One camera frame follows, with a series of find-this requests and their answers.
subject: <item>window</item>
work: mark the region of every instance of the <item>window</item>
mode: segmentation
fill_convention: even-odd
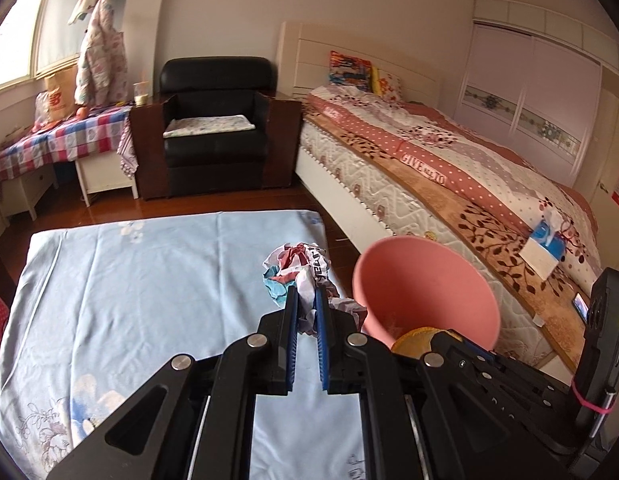
[[[0,86],[31,74],[32,44],[42,0],[17,0],[0,25]]]

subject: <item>colorful pillow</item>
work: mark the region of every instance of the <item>colorful pillow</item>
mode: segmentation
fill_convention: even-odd
[[[329,82],[371,92],[371,62],[333,50],[329,56]]]
[[[385,72],[375,66],[371,68],[371,88],[374,94],[385,101],[402,102],[403,94],[400,91],[400,77]]]

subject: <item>white drawer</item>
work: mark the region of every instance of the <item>white drawer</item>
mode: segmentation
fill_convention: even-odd
[[[54,167],[49,164],[22,176],[22,188],[30,203],[36,203],[54,182]]]

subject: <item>hanging clothes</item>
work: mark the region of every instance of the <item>hanging clothes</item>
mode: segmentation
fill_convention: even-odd
[[[67,25],[73,25],[78,20],[84,20],[87,14],[96,7],[98,0],[78,0],[76,6],[69,17]]]
[[[122,32],[113,28],[113,7],[98,0],[80,48],[76,103],[103,106],[128,98],[127,57]]]

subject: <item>phone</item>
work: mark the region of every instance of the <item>phone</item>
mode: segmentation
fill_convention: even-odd
[[[576,308],[576,311],[583,322],[587,324],[587,312],[589,311],[589,307],[585,304],[585,301],[581,297],[580,293],[576,294],[576,297],[572,300],[572,304]]]

